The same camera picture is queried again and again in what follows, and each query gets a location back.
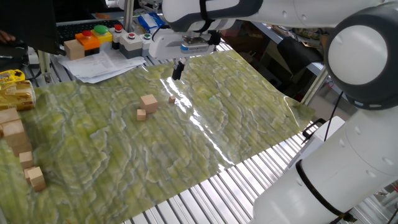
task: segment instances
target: keyboard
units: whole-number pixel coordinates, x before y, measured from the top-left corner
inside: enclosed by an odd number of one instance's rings
[[[123,24],[121,24],[121,22],[119,22],[117,19],[57,26],[58,36],[60,38],[60,44],[63,45],[65,41],[75,39],[75,34],[79,34],[84,30],[94,29],[94,26],[104,25],[107,28],[112,28],[116,24],[120,24],[123,26]]]

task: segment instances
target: yellow package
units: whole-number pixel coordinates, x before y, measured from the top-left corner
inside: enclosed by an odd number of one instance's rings
[[[36,95],[30,81],[10,82],[0,85],[0,110],[15,108],[18,111],[35,107]]]
[[[0,72],[0,84],[21,82],[25,80],[25,74],[21,70],[8,70]]]

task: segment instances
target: blue object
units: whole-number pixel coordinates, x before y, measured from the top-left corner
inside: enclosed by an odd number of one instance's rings
[[[189,50],[189,48],[188,48],[188,47],[186,47],[186,46],[184,46],[184,45],[181,45],[181,50],[188,51],[188,50]]]
[[[153,34],[161,25],[165,25],[165,22],[154,12],[139,16],[138,22],[148,34]]]

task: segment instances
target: aluminum slatted table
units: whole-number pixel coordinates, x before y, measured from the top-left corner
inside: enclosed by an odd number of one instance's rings
[[[227,44],[217,46],[217,51],[232,50]],[[172,60],[154,60],[145,57],[143,66],[159,65]],[[28,78],[32,74],[23,68]],[[43,75],[33,81],[41,87],[69,82],[76,78],[51,56],[51,75]],[[255,199],[285,173],[287,164],[301,150],[302,134],[279,143],[252,158],[221,172],[214,177],[162,202],[123,224],[166,223],[248,223],[252,218]],[[368,198],[351,213],[359,224],[386,223],[390,217],[377,205],[375,198]]]

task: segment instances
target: small wooden cube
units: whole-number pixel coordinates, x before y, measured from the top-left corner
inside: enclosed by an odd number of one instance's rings
[[[137,110],[137,121],[145,121],[147,113],[145,110]]]
[[[23,169],[28,169],[35,166],[33,162],[33,154],[32,152],[23,152],[19,154],[19,162]]]
[[[69,40],[63,43],[65,51],[70,60],[85,57],[85,47],[77,40]]]
[[[145,110],[147,114],[150,114],[157,111],[158,103],[156,98],[151,94],[141,97],[140,107]]]
[[[175,96],[169,97],[169,103],[175,103]]]
[[[29,141],[19,144],[17,146],[12,146],[11,148],[14,152],[15,157],[18,157],[20,153],[33,151],[32,144]]]
[[[24,169],[24,174],[25,174],[25,179],[26,179],[27,184],[30,184],[30,177],[29,177],[29,174],[27,173],[27,171],[31,170],[31,169],[35,169],[35,167]]]
[[[35,167],[31,170],[28,170],[27,174],[29,175],[30,182],[32,185],[37,185],[41,182],[44,182],[44,176],[42,170],[39,167]]]
[[[18,112],[15,108],[0,111],[0,124],[19,119]]]
[[[23,142],[28,142],[24,125],[21,120],[11,121],[2,124],[2,131],[9,147],[18,146]]]
[[[45,181],[40,182],[38,184],[32,184],[33,190],[35,190],[35,192],[40,192],[42,190],[44,190],[47,186],[45,184]]]

